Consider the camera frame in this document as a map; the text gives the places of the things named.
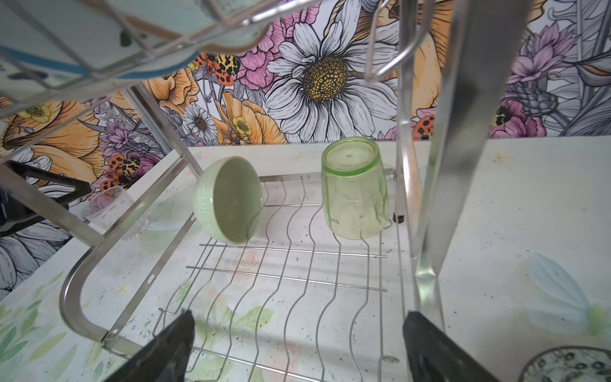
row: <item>yellow flower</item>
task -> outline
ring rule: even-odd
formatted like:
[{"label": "yellow flower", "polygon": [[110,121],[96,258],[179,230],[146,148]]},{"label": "yellow flower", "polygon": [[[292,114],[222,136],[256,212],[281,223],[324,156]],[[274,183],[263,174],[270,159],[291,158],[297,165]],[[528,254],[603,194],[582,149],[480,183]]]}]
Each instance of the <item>yellow flower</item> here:
[{"label": "yellow flower", "polygon": [[199,92],[199,86],[189,67],[171,75],[144,81],[144,86],[159,101],[160,106],[176,111],[181,118],[184,117],[187,105],[197,101]]},{"label": "yellow flower", "polygon": [[235,138],[250,144],[287,143],[276,121],[261,106],[237,100],[228,92],[223,93],[223,100],[224,107],[215,101],[222,120],[213,118],[221,144],[230,144]]},{"label": "yellow flower", "polygon": [[[0,123],[0,157],[74,118],[86,108],[78,101],[47,102],[5,119],[7,124]],[[93,111],[78,119],[94,125],[99,122]],[[53,161],[52,173],[92,183],[104,172],[104,157],[98,150],[99,135],[75,119],[33,145],[33,159],[49,156]]]}]

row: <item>dish rack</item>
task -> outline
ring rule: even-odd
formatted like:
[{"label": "dish rack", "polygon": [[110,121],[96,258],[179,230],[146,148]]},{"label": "dish rack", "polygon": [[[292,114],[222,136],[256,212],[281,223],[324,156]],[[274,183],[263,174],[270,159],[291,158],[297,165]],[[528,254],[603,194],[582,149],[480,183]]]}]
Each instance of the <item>dish rack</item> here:
[{"label": "dish rack", "polygon": [[[243,18],[240,22],[236,20],[218,20],[218,22],[220,28],[223,31],[227,31],[238,24],[270,20],[294,9],[304,7],[311,2],[311,0],[294,0],[280,7],[271,7],[263,11],[260,11],[260,9],[253,10],[248,15],[242,15]],[[381,4],[378,11],[375,12],[375,17],[378,16],[380,10],[387,6],[389,2],[390,0],[385,0]],[[236,277],[249,277],[253,286],[257,286],[258,282],[262,284],[271,283],[273,286],[272,293],[267,294],[267,300],[262,301],[260,313],[252,328],[253,330],[249,332],[250,334],[246,330],[247,336],[243,336],[241,339],[242,341],[244,341],[244,338],[249,339],[251,346],[254,344],[256,356],[248,358],[247,351],[238,352],[239,354],[236,353],[237,355],[232,354],[232,348],[235,347],[235,344],[232,343],[234,341],[232,325],[235,325],[233,318],[236,314],[236,309],[239,310],[238,307],[240,305],[236,303],[235,307],[230,309],[229,326],[226,329],[227,334],[230,335],[227,339],[229,347],[226,347],[225,344],[223,346],[225,346],[226,350],[219,351],[216,347],[206,347],[207,340],[203,340],[199,346],[196,343],[192,354],[193,361],[190,363],[188,370],[196,367],[196,362],[199,358],[212,356],[222,360],[222,367],[219,368],[218,375],[212,376],[211,380],[218,380],[222,376],[223,368],[228,362],[249,366],[250,368],[245,374],[248,380],[252,380],[253,373],[256,370],[279,373],[284,376],[283,379],[290,377],[309,381],[349,378],[357,378],[361,381],[379,381],[386,380],[387,373],[391,372],[401,378],[405,378],[408,374],[408,364],[403,344],[401,343],[401,336],[398,335],[399,326],[392,324],[390,326],[391,329],[389,329],[386,321],[387,318],[389,320],[395,319],[398,325],[401,325],[407,310],[416,309],[420,310],[438,327],[445,328],[437,276],[441,272],[445,255],[469,190],[475,166],[486,142],[489,116],[495,110],[497,100],[502,94],[504,80],[507,77],[514,55],[514,50],[511,47],[517,47],[518,45],[524,28],[524,20],[529,9],[529,1],[463,0],[456,3],[452,21],[452,35],[448,47],[448,59],[444,68],[442,92],[439,99],[439,112],[435,126],[436,135],[432,142],[424,184],[420,182],[418,163],[415,158],[411,136],[411,90],[414,71],[413,55],[428,31],[428,26],[432,19],[434,1],[426,1],[422,27],[420,28],[417,28],[417,8],[418,0],[400,0],[400,53],[392,62],[384,65],[382,68],[376,67],[376,70],[374,70],[375,38],[370,39],[367,72],[365,73],[366,78],[377,79],[398,66],[397,160],[395,170],[387,171],[388,175],[395,180],[394,222],[389,222],[387,228],[378,237],[356,244],[346,244],[333,237],[333,235],[329,236],[330,231],[328,229],[325,233],[319,232],[314,234],[314,232],[310,231],[313,226],[316,227],[316,224],[313,224],[313,222],[321,223],[322,220],[318,221],[317,219],[321,219],[323,214],[320,213],[320,201],[313,200],[307,190],[316,185],[316,179],[320,175],[294,174],[262,177],[263,185],[268,192],[269,202],[266,203],[261,213],[269,214],[269,211],[272,211],[273,216],[267,216],[266,219],[263,219],[264,224],[261,224],[259,236],[255,237],[253,241],[249,241],[245,246],[223,245],[211,240],[206,241],[205,237],[200,237],[198,245],[202,247],[201,255],[196,261],[194,261],[195,258],[189,260],[190,265],[187,268],[191,272],[190,276],[174,290],[164,305],[165,307],[160,308],[156,325],[152,332],[153,335],[158,333],[180,309],[193,308],[192,302],[197,298],[198,293],[207,285],[210,285],[209,282],[215,280],[214,277],[217,277],[219,274],[229,276],[230,279],[227,286],[221,288],[220,292],[217,292],[216,297],[213,299],[214,301],[222,298],[224,291],[231,289],[232,282],[235,281]],[[118,17],[117,21],[124,23],[121,17]],[[125,30],[131,35],[131,28],[128,25],[126,25]],[[375,30],[376,23],[373,23],[371,27],[371,35],[373,37],[375,36]],[[200,43],[206,39],[213,39],[215,35],[200,35],[196,33],[195,35],[181,37],[157,50],[143,51],[140,58],[126,63],[120,68],[114,68],[103,73],[92,73],[87,79],[74,83],[69,88],[74,89],[79,86],[87,86],[92,82],[118,75],[147,60],[176,52],[186,45]],[[138,40],[136,35],[132,35],[132,38],[135,41]],[[63,49],[61,43],[57,46],[59,49]],[[67,90],[68,88],[48,89],[44,94],[40,94],[30,100],[12,103],[11,106],[0,110],[0,117],[6,117],[18,110],[36,105],[49,97],[60,97],[62,92]],[[137,353],[142,345],[134,339],[128,338],[128,335],[123,335],[123,330],[128,322],[130,322],[130,319],[133,318],[141,301],[154,294],[147,292],[151,288],[160,287],[159,283],[154,282],[159,277],[166,263],[171,260],[172,254],[181,244],[184,244],[185,236],[187,236],[194,225],[195,219],[193,215],[186,220],[182,228],[172,239],[148,273],[145,281],[110,329],[94,324],[85,316],[81,305],[83,286],[96,265],[103,260],[131,225],[145,213],[148,207],[172,183],[173,179],[186,167],[189,167],[193,175],[198,177],[202,173],[202,168],[189,149],[182,143],[176,132],[174,132],[167,116],[158,107],[153,97],[146,91],[143,85],[137,84],[128,89],[126,93],[143,120],[146,120],[153,128],[163,133],[169,144],[178,153],[178,158],[106,233],[100,234],[87,224],[79,221],[76,216],[64,210],[59,204],[45,197],[33,186],[28,185],[17,174],[10,171],[5,162],[11,156],[0,160],[0,186],[10,192],[21,203],[48,218],[90,246],[89,250],[70,271],[63,284],[59,301],[62,318],[66,325],[79,335],[101,343],[105,349],[113,353],[130,357]],[[93,102],[92,107],[104,101],[105,99],[97,100]],[[61,128],[61,126],[52,129],[47,134],[52,133],[58,128]],[[28,145],[16,149],[12,156],[30,145],[36,144],[37,141],[44,137],[45,135],[40,136]],[[294,188],[295,185],[301,188],[301,192],[297,192],[297,195],[299,195],[297,200],[287,202],[287,198],[291,200],[290,196],[294,195],[288,190],[291,187]],[[272,193],[270,193],[272,189],[277,191],[279,187],[284,191],[284,197],[280,197],[280,201],[276,200],[277,196],[271,197]],[[290,219],[286,224],[275,227],[274,219],[280,216],[280,214],[289,211],[291,211],[292,215],[290,215]],[[300,222],[305,223],[301,233],[292,231],[293,223],[298,221],[295,219],[300,219]],[[275,240],[273,240],[273,243],[269,242],[267,230],[269,226],[275,227],[275,232],[285,233],[280,243],[276,243]],[[307,244],[301,244],[302,239],[299,239],[300,244],[297,245],[295,235],[305,235],[306,232],[310,241],[306,241]],[[246,251],[261,252],[262,260],[258,262],[258,266],[254,271],[240,268]],[[260,264],[263,263],[264,255],[267,256],[267,259],[280,258],[284,261],[281,268],[279,268],[279,272],[274,273],[272,271],[261,270]],[[302,259],[305,259],[306,262],[309,261],[310,265],[304,270],[305,273],[290,274],[293,271],[290,267],[292,266],[293,255],[295,255],[295,258],[297,258],[297,255],[301,255]],[[329,275],[330,279],[314,277],[312,275],[313,270],[318,270],[313,259],[318,259],[319,257],[327,260],[330,259],[332,262],[332,266],[326,268],[327,270],[335,268]],[[229,261],[229,267],[218,267],[219,262],[222,262],[222,258],[232,259]],[[354,274],[344,274],[340,268],[342,262],[348,260],[355,262],[354,266],[360,269],[360,271]],[[385,269],[389,272],[392,270],[396,274],[392,274],[392,272],[384,274],[383,270]],[[343,276],[351,276],[352,279],[350,281],[343,281]],[[206,281],[203,282],[203,285],[198,286],[196,282],[201,283],[202,280]],[[304,288],[301,294],[298,293],[292,297],[292,302],[288,305],[289,311],[286,320],[279,323],[284,327],[284,333],[282,340],[276,339],[279,343],[277,348],[284,348],[286,359],[290,358],[288,344],[291,339],[290,336],[292,336],[292,333],[289,331],[289,340],[287,340],[287,326],[290,328],[293,318],[297,317],[295,314],[291,314],[291,312],[295,311],[295,309],[299,310],[302,306],[301,301],[304,298],[309,298],[308,290],[313,290],[320,286],[330,288],[332,293],[332,298],[324,300],[327,301],[326,304],[318,312],[312,313],[309,320],[311,324],[316,322],[314,351],[310,354],[313,355],[307,358],[314,363],[303,365],[303,367],[309,367],[309,370],[314,370],[315,372],[312,373],[298,373],[289,370],[291,366],[290,361],[287,361],[284,365],[270,365],[268,362],[263,362],[260,356],[263,351],[260,347],[263,345],[258,341],[258,330],[259,328],[263,330],[263,328],[257,325],[261,325],[261,312],[264,312],[263,307],[266,306],[269,300],[273,299],[278,293],[282,293],[282,286],[287,282],[299,283]],[[242,291],[232,293],[232,295],[241,296],[241,301],[252,290],[253,286],[247,286]],[[359,292],[360,294],[354,298],[344,296],[338,298],[338,293],[344,293],[345,291]],[[185,306],[186,299],[189,297],[191,300]],[[388,298],[392,298],[392,303],[387,302]],[[340,300],[341,303],[345,303],[348,306],[346,314],[340,314],[337,311],[330,314],[329,310],[333,309]],[[209,308],[204,325],[205,337],[207,337],[210,330],[218,329],[217,326],[210,323],[209,317],[211,312],[212,308]],[[372,317],[375,312],[378,317],[375,317],[375,320],[373,320]],[[321,325],[321,321],[327,317],[337,319],[334,322],[335,326]],[[368,325],[362,324],[361,320],[365,320]],[[349,328],[348,338],[343,340],[343,345],[348,347],[348,352],[335,352],[334,354],[349,355],[348,362],[351,361],[353,363],[352,374],[346,376],[334,375],[330,371],[325,372],[325,370],[330,369],[326,367],[327,363],[323,360],[325,349],[321,346],[323,340],[334,338],[327,331],[328,328],[339,329],[342,327]],[[321,330],[325,330],[324,336],[321,335]],[[359,332],[359,336],[371,336],[367,343],[372,343],[372,340],[375,340],[376,343],[379,341],[379,355],[372,356],[373,351],[371,347],[356,348],[359,343],[356,340],[356,331]],[[344,361],[343,356],[338,358],[342,362]],[[394,366],[391,367],[391,365],[400,365],[401,370]]]}]

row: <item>bowl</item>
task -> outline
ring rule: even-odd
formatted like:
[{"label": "bowl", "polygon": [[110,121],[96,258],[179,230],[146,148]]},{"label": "bowl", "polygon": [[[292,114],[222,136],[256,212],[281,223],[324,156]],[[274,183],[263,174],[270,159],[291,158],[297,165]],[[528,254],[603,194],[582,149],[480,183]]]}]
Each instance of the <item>bowl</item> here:
[{"label": "bowl", "polygon": [[211,164],[197,181],[193,211],[214,239],[243,244],[261,220],[263,191],[254,167],[240,156]]}]

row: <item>transparent cup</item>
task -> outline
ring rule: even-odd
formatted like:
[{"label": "transparent cup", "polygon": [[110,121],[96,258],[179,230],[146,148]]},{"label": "transparent cup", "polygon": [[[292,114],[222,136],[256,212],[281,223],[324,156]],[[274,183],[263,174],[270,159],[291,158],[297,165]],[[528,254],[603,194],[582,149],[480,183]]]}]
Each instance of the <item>transparent cup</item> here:
[{"label": "transparent cup", "polygon": [[376,235],[388,220],[388,190],[376,142],[343,138],[323,152],[324,213],[329,228],[347,239]]},{"label": "transparent cup", "polygon": [[[115,186],[97,194],[83,208],[82,217],[96,226],[109,229],[127,211],[134,200],[121,186]],[[130,240],[140,235],[147,227],[148,219],[142,215],[121,239]]]}]

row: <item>curved metal tube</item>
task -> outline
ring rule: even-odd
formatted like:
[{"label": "curved metal tube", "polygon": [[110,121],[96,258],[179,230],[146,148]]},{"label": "curved metal tube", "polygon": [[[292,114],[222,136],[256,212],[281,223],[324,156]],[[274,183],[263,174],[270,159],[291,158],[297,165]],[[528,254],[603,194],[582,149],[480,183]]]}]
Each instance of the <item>curved metal tube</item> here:
[{"label": "curved metal tube", "polygon": [[428,30],[431,27],[431,23],[433,22],[433,12],[435,10],[435,0],[425,0],[424,9],[422,15],[422,23],[420,24],[420,28],[416,32],[416,36],[413,40],[411,40],[403,50],[397,54],[395,58],[393,58],[388,64],[383,66],[383,68],[374,72],[373,70],[373,55],[375,53],[375,43],[376,43],[376,31],[378,29],[378,16],[382,9],[386,8],[390,0],[384,0],[381,6],[376,9],[376,12],[373,14],[373,20],[371,21],[371,30],[369,33],[369,44],[367,46],[367,63],[365,64],[365,80],[367,82],[374,82],[383,79],[383,77],[387,76],[394,68],[401,65],[405,60],[410,59],[415,53],[422,41],[426,37]]}]

